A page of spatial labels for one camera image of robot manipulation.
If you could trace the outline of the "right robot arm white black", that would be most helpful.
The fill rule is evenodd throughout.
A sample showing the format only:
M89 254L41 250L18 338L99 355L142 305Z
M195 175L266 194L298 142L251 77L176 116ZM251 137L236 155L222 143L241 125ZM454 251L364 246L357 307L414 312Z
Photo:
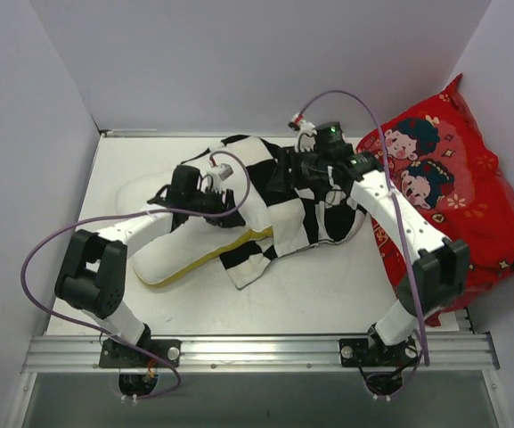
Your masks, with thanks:
M325 198L341 191L365 209L399 248L407 272L396 288L396 302L372 328L366 343L369 359L385 365L398 354L398 344L425 320L461 296L469 270L469 247L435 229L391 182L384 165L370 152L355 152L338 122L328 122L300 136L314 144L282 147L269 182L274 192L309 189Z

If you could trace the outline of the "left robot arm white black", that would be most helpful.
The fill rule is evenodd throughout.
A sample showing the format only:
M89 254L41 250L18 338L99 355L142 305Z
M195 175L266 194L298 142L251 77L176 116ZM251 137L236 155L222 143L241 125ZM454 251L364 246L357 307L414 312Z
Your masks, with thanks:
M96 232L78 229L70 238L55 284L55 295L79 309L100 331L120 344L119 355L130 366L151 358L151 330L124 302L126 262L152 241L173 233L189 218L203 218L220 227L243 225L238 210L243 200L223 186L233 174L217 164L202 174L189 165L177 166L137 213Z

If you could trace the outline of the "black white checkered pillowcase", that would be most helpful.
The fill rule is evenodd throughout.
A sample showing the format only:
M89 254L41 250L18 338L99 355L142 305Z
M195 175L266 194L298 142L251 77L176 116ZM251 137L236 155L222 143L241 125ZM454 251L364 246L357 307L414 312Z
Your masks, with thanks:
M243 226L222 228L192 220L181 230L189 242L198 246L196 255L180 273L189 274L212 259L220 261L237 289L262 276L271 263L281 257L315 247L340 244L353 237L365 218L342 193L332 190L326 202L318 202L309 189L276 193L267 189L276 169L277 144L256 136L230 136L185 163L203 170L214 150L238 156L251 180L249 198L235 213Z

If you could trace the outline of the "white pillow yellow edge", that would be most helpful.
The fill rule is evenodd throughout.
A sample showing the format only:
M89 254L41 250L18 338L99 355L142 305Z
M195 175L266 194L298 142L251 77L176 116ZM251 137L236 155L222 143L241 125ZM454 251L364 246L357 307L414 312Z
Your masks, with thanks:
M256 189L260 174L257 167L272 167L266 175L270 177L275 161L273 155L265 146L267 143L254 136L232 136L226 143L217 143L208 150L224 150L238 156L247 168L251 177L249 198L234 214L242 215L245 226L222 228L209 224L205 219L192 217L186 220L174 232L161 236L148 243L132 257L133 269L137 276L149 286L166 286L183 276L201 267L204 263L217 259L220 256L240 256L241 250L263 250L265 245L273 243L273 223L261 191ZM184 163L200 169L205 175L208 169L209 154L197 155L196 159ZM224 187L234 190L235 201L238 202L244 195L246 179L239 164L227 156L216 156L218 162L226 162L233 168L233 176L224 182ZM127 214L142 210L146 200L166 184L169 184L173 174L173 167L161 172L138 177L122 185L117 194L116 208L118 214ZM257 261L259 258L252 255L249 258L249 267L245 269L239 279L237 274L227 272L232 283L241 289L255 281L264 272L270 263Z

